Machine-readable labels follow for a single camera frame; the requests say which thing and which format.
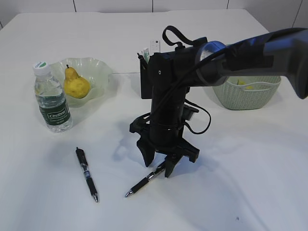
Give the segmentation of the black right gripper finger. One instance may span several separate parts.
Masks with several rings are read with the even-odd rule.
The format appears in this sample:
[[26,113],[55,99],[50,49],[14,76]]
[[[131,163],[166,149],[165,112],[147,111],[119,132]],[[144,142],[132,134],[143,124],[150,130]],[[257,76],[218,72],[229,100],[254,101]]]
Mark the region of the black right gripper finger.
[[165,157],[165,177],[168,178],[176,164],[180,161],[180,155],[170,154]]
[[154,147],[147,140],[143,138],[140,138],[137,141],[137,147],[139,148],[143,156],[145,166],[148,167],[154,159],[154,154],[155,154]]

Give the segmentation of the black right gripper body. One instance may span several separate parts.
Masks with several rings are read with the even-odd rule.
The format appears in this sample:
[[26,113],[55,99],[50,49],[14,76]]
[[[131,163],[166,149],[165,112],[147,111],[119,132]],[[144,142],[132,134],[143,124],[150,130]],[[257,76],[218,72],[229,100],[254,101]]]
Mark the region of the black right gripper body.
[[200,47],[181,47],[151,56],[148,78],[153,86],[151,111],[130,124],[130,132],[138,133],[155,149],[155,153],[186,156],[195,162],[199,149],[183,137],[182,111],[186,94],[202,82],[192,68],[200,62]]

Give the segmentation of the blue grey right robot arm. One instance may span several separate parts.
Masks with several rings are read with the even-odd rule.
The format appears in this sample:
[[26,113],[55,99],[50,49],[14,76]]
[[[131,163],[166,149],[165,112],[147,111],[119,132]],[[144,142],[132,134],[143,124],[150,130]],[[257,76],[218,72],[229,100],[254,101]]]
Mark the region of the blue grey right robot arm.
[[188,40],[175,27],[168,26],[178,42],[172,52],[156,52],[147,64],[152,85],[151,111],[130,124],[138,133],[137,141],[143,160],[149,166],[155,153],[164,154],[165,177],[186,156],[195,162],[199,150],[182,134],[200,106],[188,101],[191,87],[213,87],[235,76],[285,76],[297,96],[308,95],[308,31],[287,28],[248,38],[231,45],[207,38]]

